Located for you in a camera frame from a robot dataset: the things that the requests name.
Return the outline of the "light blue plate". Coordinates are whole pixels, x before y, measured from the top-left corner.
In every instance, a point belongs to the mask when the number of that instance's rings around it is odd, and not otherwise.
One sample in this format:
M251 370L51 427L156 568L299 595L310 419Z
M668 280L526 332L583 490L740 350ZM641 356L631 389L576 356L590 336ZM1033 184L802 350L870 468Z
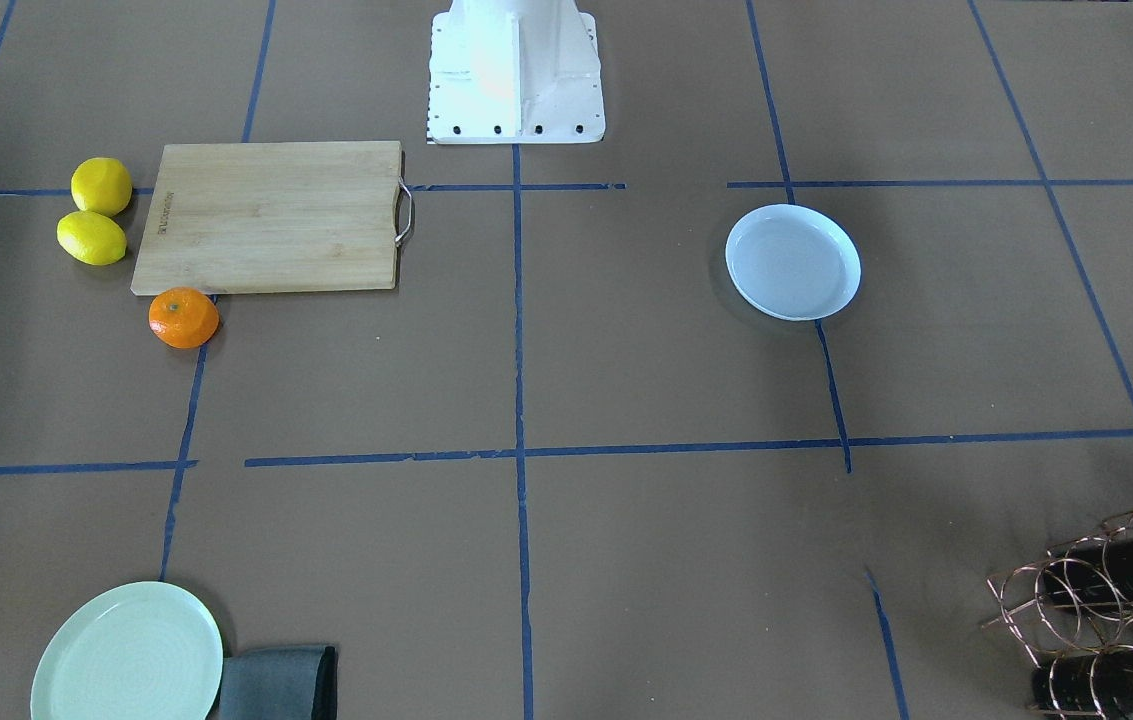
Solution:
M730 281L753 310L785 322L817 322L858 295L862 260L851 236L819 211L791 204L753 209L723 247Z

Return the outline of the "light green plate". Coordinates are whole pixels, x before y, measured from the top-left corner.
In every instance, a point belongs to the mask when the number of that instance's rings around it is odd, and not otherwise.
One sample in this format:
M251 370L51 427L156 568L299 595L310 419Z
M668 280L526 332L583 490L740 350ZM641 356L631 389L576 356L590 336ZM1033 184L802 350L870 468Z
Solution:
M32 680L32 719L205 719L224 646L195 594L165 582L118 585L80 605Z

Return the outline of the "orange fruit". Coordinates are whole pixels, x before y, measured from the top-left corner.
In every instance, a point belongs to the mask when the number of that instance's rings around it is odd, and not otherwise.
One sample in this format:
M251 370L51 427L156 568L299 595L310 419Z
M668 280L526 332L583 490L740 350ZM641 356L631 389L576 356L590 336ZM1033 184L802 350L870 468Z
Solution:
M218 333L218 305L205 293L174 287L159 293L147 311L150 331L172 348L196 348Z

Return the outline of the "bamboo cutting board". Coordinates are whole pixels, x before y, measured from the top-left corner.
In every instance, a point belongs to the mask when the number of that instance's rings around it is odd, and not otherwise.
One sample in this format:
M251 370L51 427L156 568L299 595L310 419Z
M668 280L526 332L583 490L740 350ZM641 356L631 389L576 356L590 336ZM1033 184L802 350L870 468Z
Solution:
M169 143L131 291L387 291L414 200L397 139Z

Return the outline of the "folded grey cloth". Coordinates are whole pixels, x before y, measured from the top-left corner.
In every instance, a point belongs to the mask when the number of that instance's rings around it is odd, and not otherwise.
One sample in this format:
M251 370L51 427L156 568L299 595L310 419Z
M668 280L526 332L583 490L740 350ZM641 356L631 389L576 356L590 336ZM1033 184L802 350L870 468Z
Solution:
M223 662L219 719L337 719L332 644L259 647Z

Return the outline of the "yellow lemon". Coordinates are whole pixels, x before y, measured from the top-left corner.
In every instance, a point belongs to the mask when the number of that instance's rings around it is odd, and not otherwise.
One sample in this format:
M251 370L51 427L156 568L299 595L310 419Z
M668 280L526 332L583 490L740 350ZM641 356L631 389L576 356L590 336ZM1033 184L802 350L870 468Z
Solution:
M104 217L121 214L131 204L133 193L130 170L118 158L90 158L69 178L74 205Z
M73 211L59 219L57 242L73 259L91 266L118 263L127 251L121 225L95 211Z

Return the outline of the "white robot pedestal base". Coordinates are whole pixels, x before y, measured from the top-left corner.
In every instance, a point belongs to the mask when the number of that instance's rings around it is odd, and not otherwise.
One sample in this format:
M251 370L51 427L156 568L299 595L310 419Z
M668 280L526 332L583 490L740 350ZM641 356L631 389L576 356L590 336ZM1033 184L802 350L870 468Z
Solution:
M426 141L597 143L598 28L576 1L453 1L431 26Z

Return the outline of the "upper yellow lemon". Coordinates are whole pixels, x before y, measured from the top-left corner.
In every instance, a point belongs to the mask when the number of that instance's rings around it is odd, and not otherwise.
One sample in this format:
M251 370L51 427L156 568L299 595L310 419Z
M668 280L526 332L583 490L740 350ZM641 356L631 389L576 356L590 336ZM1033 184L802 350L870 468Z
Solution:
M130 170L118 158L90 158L69 178L74 205L104 217L121 214L131 204L133 193Z

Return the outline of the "dark wine bottle lower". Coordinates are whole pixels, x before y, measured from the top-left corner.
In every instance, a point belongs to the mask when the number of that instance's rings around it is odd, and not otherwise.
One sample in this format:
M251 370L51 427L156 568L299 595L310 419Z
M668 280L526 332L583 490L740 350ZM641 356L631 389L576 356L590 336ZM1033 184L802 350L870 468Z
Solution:
M1056 659L1037 667L1031 689L1049 719L1133 719L1133 650Z

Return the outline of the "lower yellow lemon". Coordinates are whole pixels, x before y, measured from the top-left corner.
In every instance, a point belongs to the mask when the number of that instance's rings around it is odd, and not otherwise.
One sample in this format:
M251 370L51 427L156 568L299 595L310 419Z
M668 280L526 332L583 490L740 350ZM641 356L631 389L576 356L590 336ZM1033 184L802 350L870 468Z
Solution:
M91 266L118 263L127 251L121 225L95 211L73 211L59 219L57 242L73 259Z

